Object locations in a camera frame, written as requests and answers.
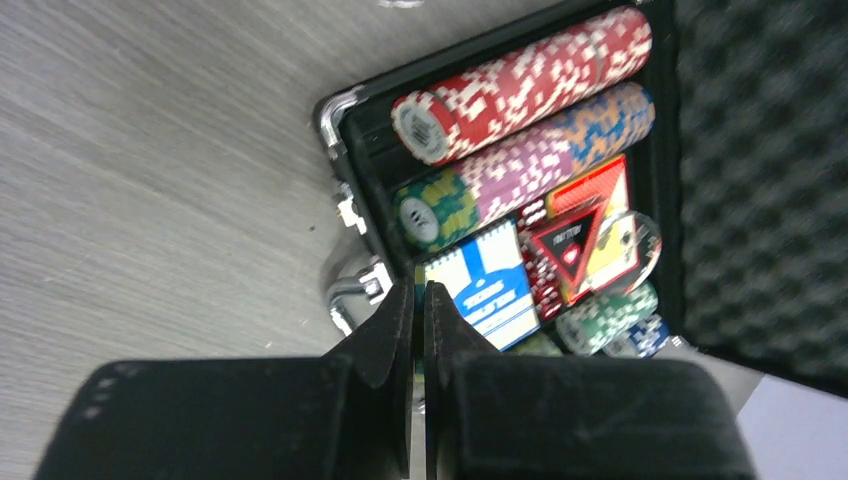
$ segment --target red and white poker chip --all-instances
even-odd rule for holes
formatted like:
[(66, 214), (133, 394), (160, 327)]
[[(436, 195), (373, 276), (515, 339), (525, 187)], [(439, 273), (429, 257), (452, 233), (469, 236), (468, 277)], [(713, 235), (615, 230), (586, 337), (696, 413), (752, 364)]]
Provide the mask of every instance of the red and white poker chip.
[(548, 220), (545, 197), (539, 197), (518, 210), (516, 226), (518, 233), (526, 232)]
[(561, 297), (552, 297), (538, 302), (536, 304), (536, 313), (543, 322), (548, 322), (556, 318), (564, 306), (565, 303)]
[(632, 75), (651, 28), (620, 7), (401, 97), (392, 123), (413, 155), (443, 165)]

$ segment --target green poker chip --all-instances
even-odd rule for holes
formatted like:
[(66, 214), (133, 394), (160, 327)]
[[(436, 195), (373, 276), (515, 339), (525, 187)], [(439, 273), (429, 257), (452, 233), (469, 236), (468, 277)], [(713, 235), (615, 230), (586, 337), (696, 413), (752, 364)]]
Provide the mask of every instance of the green poker chip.
[(514, 347), (507, 350), (507, 353), (512, 355), (536, 355), (542, 357), (561, 357), (562, 350), (556, 346), (548, 336), (543, 332), (536, 332), (533, 335), (518, 342)]
[(450, 167), (398, 190), (394, 206), (406, 238), (430, 252), (448, 247), (480, 227), (477, 202)]
[(628, 294), (596, 295), (560, 315), (557, 332), (572, 352), (592, 355), (654, 313), (658, 304), (648, 282)]

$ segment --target wood grain surface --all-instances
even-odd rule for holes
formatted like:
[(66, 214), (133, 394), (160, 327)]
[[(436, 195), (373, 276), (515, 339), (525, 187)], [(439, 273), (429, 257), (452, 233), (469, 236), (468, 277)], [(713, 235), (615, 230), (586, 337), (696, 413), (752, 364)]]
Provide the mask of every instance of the wood grain surface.
[(313, 105), (552, 3), (0, 1), (0, 478), (103, 362), (329, 349)]

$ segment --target blue poker chip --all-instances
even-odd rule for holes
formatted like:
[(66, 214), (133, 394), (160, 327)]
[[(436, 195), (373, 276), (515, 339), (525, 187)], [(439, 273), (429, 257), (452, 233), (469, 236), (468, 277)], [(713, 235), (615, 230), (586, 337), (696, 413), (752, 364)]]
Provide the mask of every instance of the blue poker chip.
[(604, 353), (617, 358), (651, 358), (668, 342), (671, 333), (659, 315), (640, 320), (604, 347)]

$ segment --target chip label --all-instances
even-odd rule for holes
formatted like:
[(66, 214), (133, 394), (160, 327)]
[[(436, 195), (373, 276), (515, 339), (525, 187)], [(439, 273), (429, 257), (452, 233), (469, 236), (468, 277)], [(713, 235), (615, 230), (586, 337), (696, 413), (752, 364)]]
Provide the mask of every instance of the chip label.
[(432, 243), (439, 236), (439, 221), (429, 205), (411, 197), (400, 204), (400, 221), (403, 228), (416, 239)]
[(416, 156), (438, 160), (448, 153), (447, 134), (438, 119), (418, 105), (404, 104), (398, 111), (404, 143)]

